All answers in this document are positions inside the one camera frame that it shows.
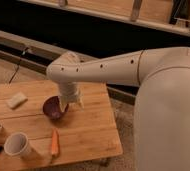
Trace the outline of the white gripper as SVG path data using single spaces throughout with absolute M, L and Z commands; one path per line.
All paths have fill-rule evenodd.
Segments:
M 84 108 L 84 104 L 80 97 L 80 90 L 78 84 L 75 82 L 68 82 L 68 83 L 60 83 L 59 84 L 59 106 L 61 112 L 65 112 L 67 107 L 66 102 L 76 102 L 80 108 Z

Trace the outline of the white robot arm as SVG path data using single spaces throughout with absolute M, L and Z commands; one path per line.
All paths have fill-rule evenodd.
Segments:
M 80 100 L 79 82 L 138 88 L 134 107 L 136 171 L 190 171 L 190 47 L 146 49 L 82 62 L 66 52 L 46 69 L 60 106 Z

